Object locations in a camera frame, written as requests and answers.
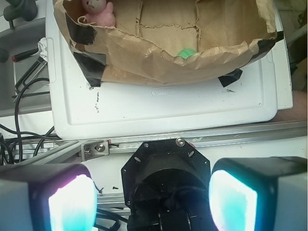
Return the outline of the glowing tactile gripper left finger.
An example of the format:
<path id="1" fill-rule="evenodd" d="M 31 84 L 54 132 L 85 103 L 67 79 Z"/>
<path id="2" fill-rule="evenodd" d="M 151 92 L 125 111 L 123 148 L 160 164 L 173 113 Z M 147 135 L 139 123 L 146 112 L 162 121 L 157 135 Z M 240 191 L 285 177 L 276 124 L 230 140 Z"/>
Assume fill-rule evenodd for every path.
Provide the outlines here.
<path id="1" fill-rule="evenodd" d="M 0 168 L 2 231 L 91 231 L 97 192 L 83 164 Z"/>

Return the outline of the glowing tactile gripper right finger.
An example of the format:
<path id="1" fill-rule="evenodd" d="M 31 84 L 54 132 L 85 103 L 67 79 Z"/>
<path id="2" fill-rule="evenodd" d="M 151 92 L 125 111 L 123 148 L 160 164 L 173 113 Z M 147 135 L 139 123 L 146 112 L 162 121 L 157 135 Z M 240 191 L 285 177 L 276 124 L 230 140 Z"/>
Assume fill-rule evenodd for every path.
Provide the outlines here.
<path id="1" fill-rule="evenodd" d="M 222 158 L 213 167 L 209 204 L 219 231 L 306 231 L 308 160 Z"/>

